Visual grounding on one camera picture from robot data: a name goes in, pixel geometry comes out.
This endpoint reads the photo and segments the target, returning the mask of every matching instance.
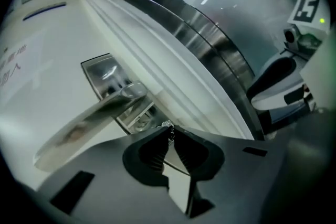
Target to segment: printed sign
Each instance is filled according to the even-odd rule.
[[[11,46],[0,59],[0,99],[5,104],[38,71],[44,34]]]
[[[320,0],[301,0],[294,20],[311,23],[319,6]]]

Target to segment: gray surface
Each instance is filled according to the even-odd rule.
[[[275,139],[276,143],[269,143],[192,130],[219,146],[225,160],[212,180],[197,183],[201,197],[209,199],[215,208],[188,219],[169,197],[167,189],[139,183],[123,166],[124,150],[156,130],[159,129],[91,147],[52,174],[38,192],[50,200],[82,170],[95,174],[95,177],[71,216],[88,223],[139,223],[140,220],[147,223],[257,222],[261,206],[280,167],[287,135],[279,136]],[[266,157],[251,155],[242,151],[246,146],[265,149],[268,153]]]

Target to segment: wall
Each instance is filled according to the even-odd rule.
[[[39,6],[40,1],[35,0],[35,4]],[[97,32],[80,2],[70,0],[66,7],[9,24],[0,36],[0,51],[8,48],[2,59],[36,33],[38,37],[33,43],[28,39],[25,51],[30,53],[34,48],[34,55],[28,54],[26,60],[18,58],[21,69],[0,89],[1,150],[13,175],[33,189],[48,176],[33,166],[33,155],[68,121],[98,102],[80,63],[109,52],[109,43]],[[19,72],[26,72],[26,68],[29,72],[23,78]],[[112,122],[95,139],[121,135],[125,133]]]

